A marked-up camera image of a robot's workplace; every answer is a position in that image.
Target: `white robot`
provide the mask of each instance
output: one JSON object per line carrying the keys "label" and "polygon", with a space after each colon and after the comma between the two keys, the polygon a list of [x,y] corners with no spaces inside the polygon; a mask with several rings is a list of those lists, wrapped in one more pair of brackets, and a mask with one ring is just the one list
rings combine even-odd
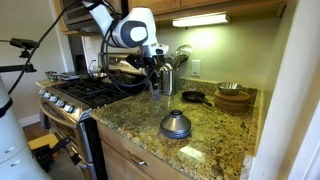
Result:
{"label": "white robot", "polygon": [[[152,57],[168,52],[168,46],[157,42],[156,27],[150,9],[133,8],[127,17],[119,20],[115,16],[111,17],[109,11],[115,12],[107,1],[83,1],[83,4],[90,11],[104,36],[105,44],[101,46],[102,52],[104,48],[106,48],[104,52],[107,52],[108,45],[120,48],[140,47],[141,56],[145,61],[142,64],[147,64],[141,67],[153,69],[157,62]],[[150,78],[154,72],[149,71],[150,75],[147,77]],[[51,179],[32,155],[23,130],[12,110],[12,103],[0,76],[0,179]]]}

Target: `stainless steel lid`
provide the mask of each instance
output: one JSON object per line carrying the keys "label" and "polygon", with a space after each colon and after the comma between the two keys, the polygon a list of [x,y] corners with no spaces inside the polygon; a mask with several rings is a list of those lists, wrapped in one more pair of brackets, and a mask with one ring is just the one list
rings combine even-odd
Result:
{"label": "stainless steel lid", "polygon": [[183,138],[191,131],[191,121],[182,114],[182,111],[173,110],[161,121],[160,127],[164,134],[171,138]]}

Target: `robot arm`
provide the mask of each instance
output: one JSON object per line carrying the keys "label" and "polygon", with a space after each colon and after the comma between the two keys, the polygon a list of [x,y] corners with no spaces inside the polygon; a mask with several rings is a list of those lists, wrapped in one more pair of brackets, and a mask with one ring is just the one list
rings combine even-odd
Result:
{"label": "robot arm", "polygon": [[[83,1],[89,8],[90,14],[97,22],[103,35],[109,33],[109,28],[115,20],[111,17],[106,7],[110,7],[105,1]],[[112,41],[109,45],[120,48],[140,48],[142,57],[150,58],[156,55],[164,55],[169,47],[158,44],[156,38],[156,26],[151,10],[149,8],[133,8],[129,15],[119,21],[116,27],[110,31]]]}

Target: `cabinet knob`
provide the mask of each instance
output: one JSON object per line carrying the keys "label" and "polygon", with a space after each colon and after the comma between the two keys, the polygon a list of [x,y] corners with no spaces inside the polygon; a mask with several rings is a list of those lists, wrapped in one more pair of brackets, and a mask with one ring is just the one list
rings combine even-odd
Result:
{"label": "cabinet knob", "polygon": [[137,165],[139,166],[142,166],[142,165],[147,165],[149,166],[148,163],[144,162],[144,160],[138,158],[137,156],[135,156],[132,152],[129,151],[129,158],[134,162],[136,163]]}

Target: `drawer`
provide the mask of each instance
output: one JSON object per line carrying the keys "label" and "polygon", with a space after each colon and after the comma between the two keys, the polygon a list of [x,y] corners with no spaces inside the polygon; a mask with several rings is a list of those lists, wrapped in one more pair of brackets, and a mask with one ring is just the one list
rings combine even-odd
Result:
{"label": "drawer", "polygon": [[152,178],[124,158],[112,147],[101,141],[108,179],[151,180]]}
{"label": "drawer", "polygon": [[115,149],[128,161],[131,161],[137,168],[148,174],[154,179],[188,179],[183,174],[179,173],[167,163],[158,159],[151,153],[140,148],[138,145],[131,142],[116,133],[107,126],[98,123],[100,138],[103,142]]}

